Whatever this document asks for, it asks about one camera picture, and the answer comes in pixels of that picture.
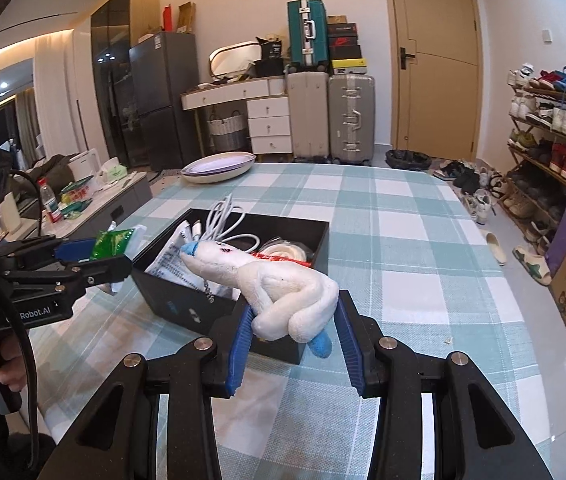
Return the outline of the white plush toy blue tips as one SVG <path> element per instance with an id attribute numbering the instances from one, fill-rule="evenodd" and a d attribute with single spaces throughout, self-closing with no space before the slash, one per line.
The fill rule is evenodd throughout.
<path id="1" fill-rule="evenodd" d="M 254 312 L 251 328 L 259 339 L 289 336 L 319 359 L 331 355 L 325 326 L 334 316 L 339 287 L 326 274 L 292 262 L 257 259 L 212 240 L 187 243 L 179 255 L 204 280 L 239 289 Z"/>

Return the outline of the green white medicine packet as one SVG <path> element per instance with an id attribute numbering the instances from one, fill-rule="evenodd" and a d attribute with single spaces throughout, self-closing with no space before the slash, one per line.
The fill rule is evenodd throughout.
<path id="1" fill-rule="evenodd" d="M 140 252 L 146 226 L 136 224 L 129 229 L 109 228 L 100 232 L 92 248 L 90 259 L 101 260 L 116 256 L 126 256 L 132 260 Z"/>

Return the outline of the teal hard suitcase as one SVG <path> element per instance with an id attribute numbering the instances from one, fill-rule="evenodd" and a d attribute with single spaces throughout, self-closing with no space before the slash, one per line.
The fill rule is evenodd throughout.
<path id="1" fill-rule="evenodd" d="M 289 54 L 295 72 L 330 68 L 327 16 L 322 0 L 293 0 L 287 3 Z"/>

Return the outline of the silver aluminium suitcase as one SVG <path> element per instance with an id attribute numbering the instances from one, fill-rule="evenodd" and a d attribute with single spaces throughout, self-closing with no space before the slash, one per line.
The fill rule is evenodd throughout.
<path id="1" fill-rule="evenodd" d="M 368 165 L 374 152 L 375 80 L 341 74 L 329 80 L 331 157 L 336 162 Z"/>

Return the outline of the white grey laundry basket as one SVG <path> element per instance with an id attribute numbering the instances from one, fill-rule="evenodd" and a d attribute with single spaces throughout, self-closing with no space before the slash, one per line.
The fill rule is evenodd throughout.
<path id="1" fill-rule="evenodd" d="M 216 153 L 245 151 L 247 149 L 247 120 L 238 110 L 225 118 L 216 113 L 211 113 L 207 125 L 211 145 L 213 145 Z"/>

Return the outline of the grey coffee table cabinet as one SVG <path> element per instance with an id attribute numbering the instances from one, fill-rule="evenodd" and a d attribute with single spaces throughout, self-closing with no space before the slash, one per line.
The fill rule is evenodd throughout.
<path id="1" fill-rule="evenodd" d="M 67 240 L 93 237 L 100 231 L 105 231 L 113 221 L 118 226 L 151 198 L 152 191 L 146 173 L 134 171 L 126 178 L 95 192 L 92 202 L 76 219 L 62 219 L 51 223 L 46 217 L 41 217 L 41 233 Z M 37 211 L 36 200 L 30 200 L 25 208 L 20 209 L 21 225 L 14 233 L 4 232 L 0 228 L 0 243 L 35 237 L 39 223 L 34 218 Z"/>

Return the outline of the black cardboard box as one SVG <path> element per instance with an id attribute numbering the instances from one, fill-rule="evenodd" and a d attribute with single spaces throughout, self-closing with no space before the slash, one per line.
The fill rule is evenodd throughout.
<path id="1" fill-rule="evenodd" d="M 324 221 L 189 208 L 134 257 L 131 275 L 154 314 L 197 334 L 246 304 L 253 351 L 297 364 L 305 351 L 332 352 L 328 254 Z"/>

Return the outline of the green white slipper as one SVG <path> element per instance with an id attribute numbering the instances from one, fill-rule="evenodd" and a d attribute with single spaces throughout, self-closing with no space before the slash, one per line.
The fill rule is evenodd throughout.
<path id="1" fill-rule="evenodd" d="M 513 256 L 538 284 L 545 287 L 551 284 L 552 275 L 543 256 L 533 255 L 522 246 L 513 249 Z"/>

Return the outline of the white oval stacked plates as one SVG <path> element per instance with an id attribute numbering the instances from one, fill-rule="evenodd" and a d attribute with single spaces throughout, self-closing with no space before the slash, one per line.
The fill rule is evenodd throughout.
<path id="1" fill-rule="evenodd" d="M 181 170 L 181 177 L 195 184 L 210 184 L 240 177 L 251 169 L 256 160 L 248 152 L 225 152 L 209 155 Z"/>

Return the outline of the stacked shoe boxes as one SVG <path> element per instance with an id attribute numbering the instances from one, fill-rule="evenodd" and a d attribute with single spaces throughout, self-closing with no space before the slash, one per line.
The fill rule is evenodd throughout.
<path id="1" fill-rule="evenodd" d="M 365 75 L 368 63 L 359 44 L 358 26 L 346 15 L 327 17 L 327 38 L 334 75 Z"/>

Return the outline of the black floor basket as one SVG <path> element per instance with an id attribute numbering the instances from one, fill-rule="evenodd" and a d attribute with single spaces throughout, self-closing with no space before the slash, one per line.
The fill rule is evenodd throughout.
<path id="1" fill-rule="evenodd" d="M 390 168 L 409 171 L 427 171 L 432 165 L 432 157 L 409 150 L 389 150 L 385 160 Z"/>

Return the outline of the dark grey refrigerator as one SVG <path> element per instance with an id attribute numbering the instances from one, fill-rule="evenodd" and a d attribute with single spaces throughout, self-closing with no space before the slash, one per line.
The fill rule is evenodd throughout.
<path id="1" fill-rule="evenodd" d="M 149 166 L 161 172 L 194 162 L 202 151 L 181 96 L 199 83 L 195 36 L 157 32 L 132 47 L 129 58 Z"/>

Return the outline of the black glass cabinet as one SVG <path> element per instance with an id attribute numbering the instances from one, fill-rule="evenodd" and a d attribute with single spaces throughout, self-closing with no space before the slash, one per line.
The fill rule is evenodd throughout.
<path id="1" fill-rule="evenodd" d="M 108 155 L 128 168 L 149 163 L 129 51 L 161 28 L 159 0 L 108 0 L 90 16 L 94 88 Z"/>

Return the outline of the red white snack packet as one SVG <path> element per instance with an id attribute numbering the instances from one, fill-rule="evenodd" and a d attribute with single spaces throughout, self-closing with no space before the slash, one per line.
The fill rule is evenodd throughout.
<path id="1" fill-rule="evenodd" d="M 279 255 L 266 255 L 262 252 L 251 252 L 251 256 L 267 261 L 276 261 L 276 262 L 292 262 L 299 264 L 300 266 L 307 266 L 307 268 L 311 268 L 311 263 L 303 260 L 298 260 L 294 258 L 289 258 L 286 256 L 279 256 Z"/>

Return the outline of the white printed medicine packet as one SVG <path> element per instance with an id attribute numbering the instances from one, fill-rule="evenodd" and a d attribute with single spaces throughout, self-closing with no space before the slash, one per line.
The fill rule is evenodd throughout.
<path id="1" fill-rule="evenodd" d="M 177 226 L 154 261 L 145 269 L 145 273 L 161 278 L 173 284 L 189 287 L 204 292 L 208 301 L 213 303 L 213 296 L 235 299 L 235 289 L 209 282 L 194 274 L 183 263 L 179 249 L 190 242 L 195 242 L 191 224 L 183 220 Z"/>

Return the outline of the checked teal tablecloth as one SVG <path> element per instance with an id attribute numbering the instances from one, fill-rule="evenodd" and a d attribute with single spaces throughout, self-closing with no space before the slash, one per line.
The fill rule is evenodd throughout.
<path id="1" fill-rule="evenodd" d="M 462 351 L 492 382 L 542 455 L 550 424 L 522 311 L 481 232 L 451 188 L 418 172 L 358 166 L 261 164 L 215 185 L 177 181 L 130 224 L 155 236 L 190 208 L 225 196 L 255 214 L 325 221 L 329 273 L 385 334 L 414 351 Z M 38 408 L 60 438 L 126 354 L 150 359 L 191 339 L 157 318 L 134 283 L 91 289 L 66 322 L 30 335 Z M 298 365 L 248 360 L 241 388 L 213 404 L 227 479 L 362 479 L 377 405 L 351 387 L 341 352 Z"/>

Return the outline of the wooden shoe rack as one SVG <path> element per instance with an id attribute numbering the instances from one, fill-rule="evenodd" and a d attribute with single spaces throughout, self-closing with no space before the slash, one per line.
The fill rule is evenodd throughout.
<path id="1" fill-rule="evenodd" d="M 499 203 L 544 256 L 566 212 L 566 92 L 508 86 L 513 96 L 507 149 L 514 166 L 501 178 Z"/>

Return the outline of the green tissue pack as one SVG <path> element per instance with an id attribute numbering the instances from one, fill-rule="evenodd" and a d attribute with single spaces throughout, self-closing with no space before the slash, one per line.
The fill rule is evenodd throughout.
<path id="1" fill-rule="evenodd" d="M 127 174 L 127 168 L 117 157 L 113 157 L 108 159 L 100 168 L 98 181 L 103 185 L 109 185 L 123 179 Z"/>

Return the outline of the black bag on dresser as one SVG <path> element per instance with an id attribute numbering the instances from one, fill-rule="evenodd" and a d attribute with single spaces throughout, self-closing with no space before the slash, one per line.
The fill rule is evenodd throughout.
<path id="1" fill-rule="evenodd" d="M 254 62 L 257 77 L 275 77 L 284 73 L 282 40 L 279 38 L 256 38 L 260 47 L 260 58 Z"/>

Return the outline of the oval white framed mirror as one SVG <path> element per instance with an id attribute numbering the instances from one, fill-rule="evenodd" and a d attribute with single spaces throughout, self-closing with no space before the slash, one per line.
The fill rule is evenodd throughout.
<path id="1" fill-rule="evenodd" d="M 261 60 L 261 45 L 257 40 L 221 47 L 208 57 L 209 74 L 213 80 L 232 79 L 247 73 Z"/>

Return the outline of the beige hard suitcase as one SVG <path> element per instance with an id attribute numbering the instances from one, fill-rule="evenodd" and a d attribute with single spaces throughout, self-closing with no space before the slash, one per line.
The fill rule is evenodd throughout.
<path id="1" fill-rule="evenodd" d="M 315 159 L 330 155 L 327 83 L 323 72 L 292 73 L 286 77 L 293 154 Z"/>

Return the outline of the tan wooden door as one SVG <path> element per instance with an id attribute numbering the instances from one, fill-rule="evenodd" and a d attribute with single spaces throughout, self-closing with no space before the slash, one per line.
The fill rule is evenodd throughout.
<path id="1" fill-rule="evenodd" d="M 393 145 L 474 158 L 484 75 L 477 0 L 388 0 L 388 15 Z"/>

